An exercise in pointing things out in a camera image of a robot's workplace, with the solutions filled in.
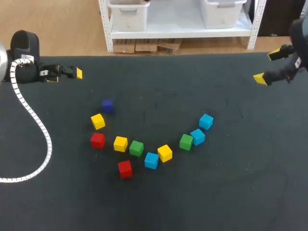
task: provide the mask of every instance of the shelf leg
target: shelf leg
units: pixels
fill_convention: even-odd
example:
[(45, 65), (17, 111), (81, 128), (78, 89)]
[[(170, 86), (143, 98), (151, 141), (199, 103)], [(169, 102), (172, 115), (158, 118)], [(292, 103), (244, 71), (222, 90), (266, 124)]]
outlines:
[(108, 16), (108, 7), (106, 0), (98, 0), (98, 3), (100, 5), (100, 11), (101, 11), (101, 17), (102, 17), (102, 23), (104, 27), (104, 34), (106, 39), (106, 46), (108, 51), (114, 51), (114, 45), (111, 37), (111, 22), (109, 21)]
[(257, 4), (257, 7), (255, 7), (256, 9), (255, 18), (252, 24), (251, 36), (248, 42), (248, 47), (247, 47), (248, 50), (253, 50), (255, 48), (256, 40), (258, 37), (258, 32), (259, 32), (261, 21), (262, 21), (264, 8), (266, 5), (266, 0), (255, 0), (255, 4)]

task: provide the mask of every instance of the white shelf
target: white shelf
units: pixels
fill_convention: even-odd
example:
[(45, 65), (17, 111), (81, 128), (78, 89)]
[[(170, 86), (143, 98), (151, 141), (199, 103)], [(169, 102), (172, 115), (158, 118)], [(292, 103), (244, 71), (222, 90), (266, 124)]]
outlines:
[(236, 27), (206, 29), (198, 0), (152, 0), (145, 31), (120, 32), (116, 28), (111, 29), (113, 39), (245, 37), (251, 36), (251, 33), (252, 23), (243, 9)]

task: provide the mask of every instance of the cardboard box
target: cardboard box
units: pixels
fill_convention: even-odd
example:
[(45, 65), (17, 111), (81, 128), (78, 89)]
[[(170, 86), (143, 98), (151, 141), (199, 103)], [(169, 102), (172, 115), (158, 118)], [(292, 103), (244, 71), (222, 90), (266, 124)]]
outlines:
[(115, 53), (135, 53), (135, 39), (117, 39), (114, 40), (114, 52)]
[(182, 39), (180, 38), (164, 38), (158, 42), (158, 50), (169, 54), (177, 54), (180, 50)]
[(137, 39), (135, 51), (157, 52), (158, 39)]

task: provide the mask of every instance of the green cube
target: green cube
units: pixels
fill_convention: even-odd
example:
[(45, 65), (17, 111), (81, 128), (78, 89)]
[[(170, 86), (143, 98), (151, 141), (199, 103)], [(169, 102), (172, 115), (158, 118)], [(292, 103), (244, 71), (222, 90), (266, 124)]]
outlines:
[(143, 143), (138, 141), (133, 141), (129, 147), (129, 153), (131, 155), (140, 157), (143, 152), (143, 149), (144, 149)]
[(180, 140), (180, 148), (189, 151), (192, 147), (193, 137), (184, 134)]

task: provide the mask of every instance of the metal shelf frame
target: metal shelf frame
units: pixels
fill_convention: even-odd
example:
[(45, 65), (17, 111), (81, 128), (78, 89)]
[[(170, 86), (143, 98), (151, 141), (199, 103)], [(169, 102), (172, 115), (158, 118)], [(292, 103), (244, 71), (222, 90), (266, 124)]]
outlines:
[(251, 22), (247, 12), (242, 9), (237, 26), (226, 29), (206, 29), (201, 13), (196, 6), (190, 6), (191, 1), (185, 0), (183, 10), (187, 14), (180, 17), (173, 13), (174, 2), (178, 0), (153, 0), (149, 6), (148, 25), (145, 31), (120, 32), (113, 28), (113, 16), (108, 17), (107, 0), (99, 0), (102, 23), (108, 51), (113, 51), (113, 39), (166, 39), (166, 38), (209, 38), (209, 37), (250, 37), (247, 49), (253, 50), (256, 44), (262, 16), (267, 0), (255, 1), (254, 20)]

